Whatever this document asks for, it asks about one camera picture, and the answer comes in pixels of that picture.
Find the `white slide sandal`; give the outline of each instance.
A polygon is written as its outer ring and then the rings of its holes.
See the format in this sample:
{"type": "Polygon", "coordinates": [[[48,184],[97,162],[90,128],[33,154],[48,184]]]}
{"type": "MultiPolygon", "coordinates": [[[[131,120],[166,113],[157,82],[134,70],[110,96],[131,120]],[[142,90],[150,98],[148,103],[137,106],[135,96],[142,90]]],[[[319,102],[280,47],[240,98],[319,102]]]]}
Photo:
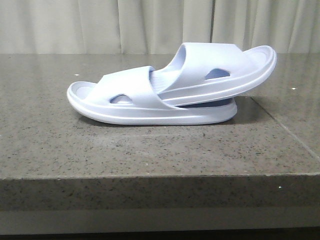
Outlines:
{"type": "Polygon", "coordinates": [[[120,125],[200,125],[237,113],[234,96],[265,81],[276,52],[259,46],[183,43],[163,69],[151,66],[104,75],[98,83],[74,82],[67,90],[82,115],[120,125]]]}

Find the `white curtain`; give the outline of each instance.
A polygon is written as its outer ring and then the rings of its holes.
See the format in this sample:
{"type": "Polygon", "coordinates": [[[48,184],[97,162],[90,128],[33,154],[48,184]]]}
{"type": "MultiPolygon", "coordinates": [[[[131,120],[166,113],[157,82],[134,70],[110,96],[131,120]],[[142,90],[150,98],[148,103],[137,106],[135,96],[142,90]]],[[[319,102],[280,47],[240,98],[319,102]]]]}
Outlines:
{"type": "Polygon", "coordinates": [[[320,52],[320,0],[0,0],[1,54],[173,54],[182,42],[320,52]]]}

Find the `gray speckled granite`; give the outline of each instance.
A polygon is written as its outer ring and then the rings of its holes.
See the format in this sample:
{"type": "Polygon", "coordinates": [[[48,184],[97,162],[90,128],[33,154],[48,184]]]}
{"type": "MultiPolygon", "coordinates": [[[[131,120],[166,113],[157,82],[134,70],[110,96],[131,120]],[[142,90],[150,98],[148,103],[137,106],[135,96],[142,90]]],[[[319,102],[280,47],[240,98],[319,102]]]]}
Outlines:
{"type": "Polygon", "coordinates": [[[225,123],[117,126],[76,113],[69,84],[172,55],[0,55],[0,210],[318,206],[319,56],[280,56],[225,123]]]}
{"type": "Polygon", "coordinates": [[[320,156],[320,54],[279,54],[269,80],[248,94],[320,156]]]}

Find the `thick foam sole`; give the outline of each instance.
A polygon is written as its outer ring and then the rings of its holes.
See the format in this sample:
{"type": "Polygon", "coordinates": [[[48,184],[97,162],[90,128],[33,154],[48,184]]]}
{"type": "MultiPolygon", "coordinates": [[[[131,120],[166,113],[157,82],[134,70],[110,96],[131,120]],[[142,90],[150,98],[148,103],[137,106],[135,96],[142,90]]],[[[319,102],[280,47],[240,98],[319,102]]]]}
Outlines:
{"type": "Polygon", "coordinates": [[[77,112],[103,123],[117,125],[203,125],[225,122],[237,113],[237,105],[232,98],[224,102],[207,103],[207,106],[172,107],[170,110],[124,108],[121,115],[114,115],[114,107],[99,106],[83,101],[90,88],[90,86],[83,86],[82,89],[77,87],[77,91],[73,91],[70,86],[67,98],[77,112]]]}

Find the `countertop seam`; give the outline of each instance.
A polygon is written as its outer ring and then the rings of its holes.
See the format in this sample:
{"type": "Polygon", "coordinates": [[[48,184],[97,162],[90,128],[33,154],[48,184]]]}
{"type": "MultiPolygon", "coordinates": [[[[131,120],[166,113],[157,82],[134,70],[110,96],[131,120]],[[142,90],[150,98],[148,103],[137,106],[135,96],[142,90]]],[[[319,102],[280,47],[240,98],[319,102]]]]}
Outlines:
{"type": "Polygon", "coordinates": [[[267,111],[259,102],[257,102],[252,96],[250,97],[260,108],[262,108],[263,111],[266,112],[277,124],[280,125],[291,137],[294,138],[299,144],[301,144],[304,149],[306,149],[315,159],[317,159],[320,162],[320,156],[317,155],[308,145],[306,145],[303,141],[300,140],[300,138],[295,135],[290,129],[284,125],[279,119],[277,119],[275,116],[273,116],[270,112],[267,111]]]}

